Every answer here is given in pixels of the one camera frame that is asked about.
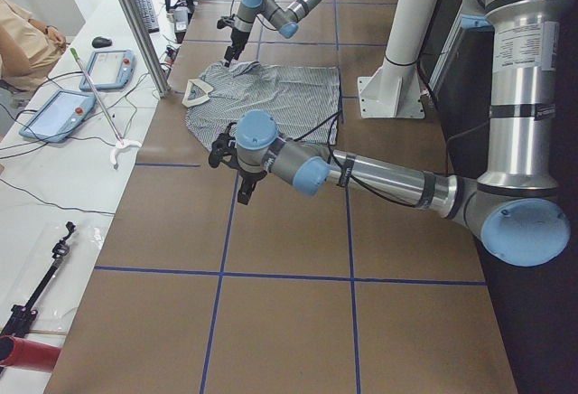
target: tablet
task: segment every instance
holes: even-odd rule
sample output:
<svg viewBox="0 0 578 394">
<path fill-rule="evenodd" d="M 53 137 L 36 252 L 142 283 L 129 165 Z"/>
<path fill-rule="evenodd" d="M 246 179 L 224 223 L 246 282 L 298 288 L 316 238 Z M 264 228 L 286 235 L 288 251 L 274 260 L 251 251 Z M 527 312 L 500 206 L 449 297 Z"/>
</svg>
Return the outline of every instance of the tablet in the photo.
<svg viewBox="0 0 578 394">
<path fill-rule="evenodd" d="M 123 89 L 133 76 L 135 55 L 129 50 L 93 51 L 86 69 L 97 90 Z M 90 91 L 84 78 L 79 88 Z"/>
<path fill-rule="evenodd" d="M 92 93 L 59 89 L 18 133 L 27 138 L 59 143 L 82 123 L 95 103 Z"/>
</svg>

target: red cylinder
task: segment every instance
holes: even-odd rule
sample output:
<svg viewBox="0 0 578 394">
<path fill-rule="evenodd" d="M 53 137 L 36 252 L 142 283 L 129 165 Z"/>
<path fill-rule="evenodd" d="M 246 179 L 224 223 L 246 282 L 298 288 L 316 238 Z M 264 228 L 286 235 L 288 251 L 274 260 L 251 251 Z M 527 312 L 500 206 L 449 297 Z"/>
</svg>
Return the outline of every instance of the red cylinder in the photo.
<svg viewBox="0 0 578 394">
<path fill-rule="evenodd" d="M 24 338 L 5 335 L 0 337 L 0 366 L 50 373 L 58 356 L 59 347 Z"/>
</svg>

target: keyboard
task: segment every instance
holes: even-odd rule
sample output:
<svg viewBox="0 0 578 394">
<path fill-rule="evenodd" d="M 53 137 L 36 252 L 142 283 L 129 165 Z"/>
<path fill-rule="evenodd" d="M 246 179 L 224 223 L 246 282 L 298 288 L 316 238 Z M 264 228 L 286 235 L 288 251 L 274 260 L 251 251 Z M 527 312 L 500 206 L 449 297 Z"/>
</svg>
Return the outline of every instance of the keyboard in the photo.
<svg viewBox="0 0 578 394">
<path fill-rule="evenodd" d="M 154 12 L 153 0 L 135 0 L 138 11 L 143 19 L 144 27 L 149 33 L 156 33 L 159 31 L 159 23 L 156 20 L 156 13 Z"/>
</svg>

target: white table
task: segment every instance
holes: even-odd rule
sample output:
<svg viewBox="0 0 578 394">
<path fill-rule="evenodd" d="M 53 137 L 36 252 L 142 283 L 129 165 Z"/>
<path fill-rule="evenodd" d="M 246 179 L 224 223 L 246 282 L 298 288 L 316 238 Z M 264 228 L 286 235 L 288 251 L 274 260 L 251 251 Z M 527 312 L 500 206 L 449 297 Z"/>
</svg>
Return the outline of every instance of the white table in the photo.
<svg viewBox="0 0 578 394">
<path fill-rule="evenodd" d="M 161 31 L 152 33 L 151 38 L 160 56 L 167 44 L 173 44 L 170 40 L 174 40 L 174 34 L 166 20 L 162 0 L 154 0 L 154 4 L 156 12 L 160 14 Z M 132 89 L 147 69 L 117 0 L 104 0 L 100 4 L 71 47 L 77 49 L 80 58 L 87 61 L 93 51 L 92 39 L 98 35 L 113 40 L 113 46 L 107 49 L 131 49 L 136 56 L 135 73 L 129 85 L 123 91 L 102 95 L 109 106 Z M 78 69 L 70 52 L 66 52 L 51 77 Z M 78 90 L 80 79 L 80 76 L 75 76 L 57 82 L 65 89 Z M 38 109 L 57 88 L 51 83 L 42 87 L 27 108 Z M 135 104 L 136 113 L 126 137 L 143 141 L 158 101 L 151 77 L 144 76 L 129 98 Z M 121 133 L 125 131 L 134 111 L 126 100 L 121 100 L 111 109 Z M 23 114 L 18 121 L 25 123 L 31 116 Z M 30 141 L 18 135 L 20 127 L 18 124 L 12 126 L 0 142 L 0 148 Z M 73 136 L 98 136 L 111 144 L 116 141 L 102 114 L 88 119 Z M 0 164 L 5 167 L 0 178 L 61 206 L 111 213 L 116 211 L 135 165 L 137 149 L 131 148 L 119 155 L 117 170 L 109 162 L 112 147 L 97 139 L 69 139 L 61 145 L 48 144 L 30 154 L 1 159 L 32 150 L 41 144 L 0 150 Z M 8 320 L 12 304 L 23 305 L 30 297 L 52 262 L 52 247 L 66 234 L 64 225 L 70 220 L 77 225 L 77 232 L 69 240 L 70 255 L 41 296 L 36 306 L 40 310 L 39 320 L 33 325 L 34 330 L 50 331 L 53 334 L 28 336 L 35 341 L 61 346 L 112 218 L 112 215 L 63 211 L 47 206 L 0 182 L 0 324 L 4 325 Z M 49 377 L 48 373 L 6 369 L 0 379 L 0 392 L 40 393 Z"/>
</svg>

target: beige clothing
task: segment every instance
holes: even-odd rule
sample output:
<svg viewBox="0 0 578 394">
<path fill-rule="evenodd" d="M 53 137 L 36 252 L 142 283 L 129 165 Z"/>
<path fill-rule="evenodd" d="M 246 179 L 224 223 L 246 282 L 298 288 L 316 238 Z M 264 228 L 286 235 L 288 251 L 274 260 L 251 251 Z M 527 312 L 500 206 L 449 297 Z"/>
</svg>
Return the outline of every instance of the beige clothing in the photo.
<svg viewBox="0 0 578 394">
<path fill-rule="evenodd" d="M 0 0 L 0 24 L 22 47 L 33 69 L 27 76 L 3 76 L 0 58 L 0 76 L 10 85 L 24 90 L 34 90 L 42 84 L 62 55 L 62 49 L 28 23 L 31 17 L 32 14 L 22 7 Z"/>
</svg>

